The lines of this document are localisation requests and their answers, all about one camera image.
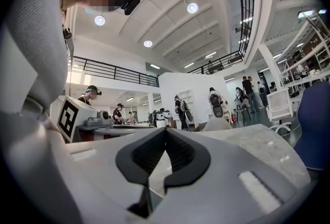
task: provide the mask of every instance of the ceiling light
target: ceiling light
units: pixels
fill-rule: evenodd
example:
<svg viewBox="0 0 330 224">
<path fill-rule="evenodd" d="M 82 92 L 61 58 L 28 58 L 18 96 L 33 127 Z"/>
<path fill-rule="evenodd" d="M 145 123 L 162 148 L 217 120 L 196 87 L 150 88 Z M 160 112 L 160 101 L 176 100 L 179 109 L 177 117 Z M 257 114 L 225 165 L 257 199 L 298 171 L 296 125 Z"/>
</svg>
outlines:
<svg viewBox="0 0 330 224">
<path fill-rule="evenodd" d="M 276 59 L 278 56 L 281 56 L 281 55 L 282 55 L 282 53 L 277 54 L 277 55 L 275 55 L 275 56 L 273 57 L 273 59 Z"/>
<path fill-rule="evenodd" d="M 269 69 L 269 67 L 266 68 L 266 69 L 263 69 L 263 70 L 259 71 L 259 73 L 262 73 L 262 72 L 264 72 L 264 71 L 267 71 L 268 69 Z"/>
<path fill-rule="evenodd" d="M 191 3 L 188 5 L 187 10 L 189 13 L 194 14 L 198 10 L 198 5 L 196 3 Z"/>
<path fill-rule="evenodd" d="M 248 22 L 248 21 L 251 21 L 252 20 L 252 17 L 250 17 L 250 18 L 248 18 L 248 19 L 246 19 L 246 20 L 243 20 L 243 22 Z"/>
<path fill-rule="evenodd" d="M 226 82 L 226 81 L 233 80 L 233 79 L 235 79 L 235 77 L 229 78 L 229 79 L 225 80 L 225 82 Z"/>
<path fill-rule="evenodd" d="M 188 68 L 189 66 L 192 66 L 194 63 L 192 62 L 191 64 L 185 66 L 185 68 Z"/>
<path fill-rule="evenodd" d="M 151 40 L 146 40 L 143 44 L 145 47 L 149 48 L 153 45 L 153 42 Z"/>
<path fill-rule="evenodd" d="M 313 15 L 314 14 L 314 11 L 313 10 L 309 10 L 309 11 L 302 11 L 298 14 L 298 19 L 302 19 L 304 18 L 305 16 L 306 17 L 309 17 L 310 15 Z"/>
<path fill-rule="evenodd" d="M 155 65 L 150 65 L 150 66 L 153 67 L 153 68 L 156 68 L 156 69 L 160 69 L 160 67 L 155 66 Z"/>
<path fill-rule="evenodd" d="M 94 19 L 94 22 L 97 26 L 103 26 L 105 23 L 105 18 L 101 15 L 97 15 Z"/>
<path fill-rule="evenodd" d="M 214 52 L 214 53 L 211 53 L 211 54 L 205 56 L 205 59 L 208 59 L 210 56 L 212 56 L 212 55 L 214 55 L 214 54 L 216 54 L 216 53 L 217 53 L 217 52 Z"/>
</svg>

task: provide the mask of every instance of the ceiling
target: ceiling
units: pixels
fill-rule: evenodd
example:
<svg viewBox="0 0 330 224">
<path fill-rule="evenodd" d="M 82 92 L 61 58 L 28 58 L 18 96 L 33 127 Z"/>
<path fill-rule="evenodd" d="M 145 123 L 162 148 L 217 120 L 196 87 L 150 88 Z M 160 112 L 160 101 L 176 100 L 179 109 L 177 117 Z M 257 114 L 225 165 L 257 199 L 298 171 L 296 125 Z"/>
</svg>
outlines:
<svg viewBox="0 0 330 224">
<path fill-rule="evenodd" d="M 272 26 L 266 37 L 265 44 L 273 56 L 280 54 L 295 38 L 305 23 L 305 19 L 298 19 L 298 13 L 306 10 L 323 8 L 319 0 L 277 0 L 276 11 Z M 292 48 L 286 52 L 284 58 L 289 58 L 297 50 L 300 43 L 308 43 L 315 31 L 307 26 L 298 37 Z M 256 52 L 252 66 L 258 71 L 267 68 L 267 64 L 259 51 Z"/>
<path fill-rule="evenodd" d="M 187 11 L 190 3 L 196 3 L 199 7 L 194 14 Z M 220 15 L 219 5 L 217 8 L 214 5 L 215 0 L 141 0 L 130 16 L 125 16 L 122 10 L 102 13 L 106 19 L 102 27 L 94 23 L 99 13 L 88 14 L 78 8 L 75 34 L 112 44 L 118 43 L 115 39 L 125 39 L 125 45 L 118 48 L 125 49 L 130 45 L 137 50 L 148 50 L 183 71 L 184 66 L 192 62 L 198 64 L 201 58 L 214 51 L 217 51 L 218 57 L 229 51 L 225 47 L 229 36 L 221 29 L 223 24 L 228 28 L 234 25 L 227 25 L 223 15 Z M 232 0 L 231 5 L 232 17 L 239 23 L 240 11 L 236 1 Z M 152 47 L 144 47 L 145 40 L 151 40 Z"/>
<path fill-rule="evenodd" d="M 87 86 L 71 84 L 71 97 L 79 98 L 82 94 L 85 94 Z M 123 103 L 124 106 L 140 106 L 148 102 L 148 93 L 138 91 L 127 91 L 120 89 L 110 89 L 104 87 L 98 87 L 102 91 L 102 95 L 97 97 L 97 100 L 91 100 L 92 106 L 116 106 L 118 103 Z M 65 90 L 69 91 L 69 84 L 65 86 Z M 153 94 L 154 100 L 161 99 L 160 94 Z"/>
</svg>

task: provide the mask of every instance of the white column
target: white column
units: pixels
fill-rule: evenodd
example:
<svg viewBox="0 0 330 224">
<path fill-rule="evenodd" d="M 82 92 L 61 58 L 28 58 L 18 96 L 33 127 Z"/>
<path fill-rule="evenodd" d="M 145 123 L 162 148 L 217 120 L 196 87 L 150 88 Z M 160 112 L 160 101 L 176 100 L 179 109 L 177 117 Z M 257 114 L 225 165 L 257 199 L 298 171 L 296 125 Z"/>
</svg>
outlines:
<svg viewBox="0 0 330 224">
<path fill-rule="evenodd" d="M 279 68 L 277 66 L 277 63 L 273 58 L 273 55 L 271 54 L 268 47 L 264 43 L 260 44 L 258 48 L 259 48 L 263 58 L 265 59 L 267 65 L 269 67 L 269 70 L 270 70 L 270 72 L 273 76 L 276 88 L 278 90 L 280 90 L 280 88 L 281 88 L 281 75 L 280 75 L 280 71 L 279 71 Z"/>
<path fill-rule="evenodd" d="M 152 92 L 148 94 L 149 112 L 152 113 L 155 110 L 154 107 L 154 95 Z"/>
</svg>

